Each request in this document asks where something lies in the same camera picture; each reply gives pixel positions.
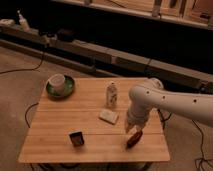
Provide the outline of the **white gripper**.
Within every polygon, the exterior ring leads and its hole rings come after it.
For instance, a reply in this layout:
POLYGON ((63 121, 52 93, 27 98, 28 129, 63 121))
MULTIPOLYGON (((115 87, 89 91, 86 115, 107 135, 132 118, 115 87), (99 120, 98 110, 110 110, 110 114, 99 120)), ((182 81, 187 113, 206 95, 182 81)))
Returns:
POLYGON ((149 120, 149 109, 130 106, 125 119, 125 133, 135 127, 136 132, 141 132, 149 120))

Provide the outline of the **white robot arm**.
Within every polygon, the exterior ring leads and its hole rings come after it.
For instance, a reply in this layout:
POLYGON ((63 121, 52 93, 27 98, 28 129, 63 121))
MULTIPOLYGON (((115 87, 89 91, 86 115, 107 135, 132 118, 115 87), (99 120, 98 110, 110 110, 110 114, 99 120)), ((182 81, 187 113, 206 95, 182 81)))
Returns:
POLYGON ((156 78, 146 79, 129 90, 131 105, 125 119, 125 132, 134 126, 142 130, 153 108, 163 109, 213 127, 213 95, 166 91, 156 78))

